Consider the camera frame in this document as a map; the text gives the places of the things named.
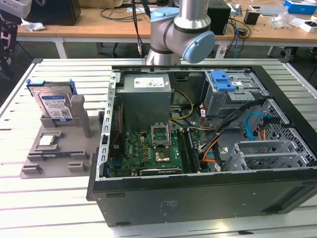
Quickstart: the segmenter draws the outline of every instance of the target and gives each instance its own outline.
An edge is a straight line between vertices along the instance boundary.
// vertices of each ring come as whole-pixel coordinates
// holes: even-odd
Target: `gray holder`
[[[88,117],[83,95],[73,95],[71,107],[78,117],[58,122],[41,117],[42,126],[21,170],[22,179],[89,176],[91,160],[101,138],[100,117]],[[51,145],[39,145],[45,135]]]

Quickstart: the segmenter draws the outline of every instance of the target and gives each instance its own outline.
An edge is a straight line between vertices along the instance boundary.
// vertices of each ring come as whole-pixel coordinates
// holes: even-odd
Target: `wooden desk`
[[[245,10],[250,9],[250,5],[263,5],[261,1],[255,1],[250,3],[242,3],[243,16],[236,16],[235,19],[242,21],[245,16]],[[271,1],[267,5],[283,6],[282,3],[277,1]],[[293,14],[297,18],[310,19],[310,15]],[[301,28],[292,26],[291,29],[279,28],[273,29],[270,25],[271,17],[259,16],[256,25],[248,25],[251,29],[250,37],[245,41],[245,45],[254,46],[293,46],[293,47],[317,47],[317,34],[308,33]],[[237,23],[238,27],[245,28],[240,23]],[[226,29],[228,35],[233,34],[234,30],[232,26],[228,26]]]
[[[269,5],[282,5],[279,2],[272,1]],[[246,10],[249,5],[259,5],[257,2],[242,3],[242,10]],[[104,12],[109,16],[110,10]],[[120,18],[131,16],[130,12],[116,13],[111,17]],[[243,16],[235,18],[243,22]],[[299,18],[309,19],[310,15],[297,15]],[[151,26],[148,17],[138,16],[139,33],[144,43],[150,42]],[[297,47],[317,47],[317,34],[308,33],[300,28],[291,29],[273,29],[269,23],[270,17],[260,16],[255,26],[249,25],[251,35],[244,43],[245,45],[255,46],[297,46]],[[224,36],[216,36],[217,49],[216,58],[222,58],[225,49],[228,47],[234,37],[234,31],[228,26]],[[19,28],[18,40],[21,41],[51,41],[55,42],[58,53],[61,58],[67,58],[64,42],[118,42],[118,43],[136,43],[136,31],[133,22],[116,22],[102,18],[96,8],[83,8],[80,18],[75,26],[47,26],[46,30],[36,32],[26,32]]]

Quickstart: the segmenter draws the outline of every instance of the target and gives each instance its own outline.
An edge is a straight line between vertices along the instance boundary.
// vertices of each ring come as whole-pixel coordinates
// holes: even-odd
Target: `white box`
[[[300,25],[300,28],[307,32],[317,32],[317,23],[314,21],[305,21]]]

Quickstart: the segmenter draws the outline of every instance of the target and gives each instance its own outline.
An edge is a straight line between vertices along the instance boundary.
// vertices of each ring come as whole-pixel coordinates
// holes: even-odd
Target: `hard drive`
[[[78,117],[71,107],[71,97],[76,95],[75,83],[27,81],[27,88],[40,106],[44,118],[52,118],[55,122],[71,121]]]

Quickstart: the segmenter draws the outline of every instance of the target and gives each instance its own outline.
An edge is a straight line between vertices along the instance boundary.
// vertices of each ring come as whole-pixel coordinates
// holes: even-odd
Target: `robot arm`
[[[158,8],[151,15],[148,65],[199,63],[212,51],[215,35],[207,15],[209,0],[180,0],[179,8]]]

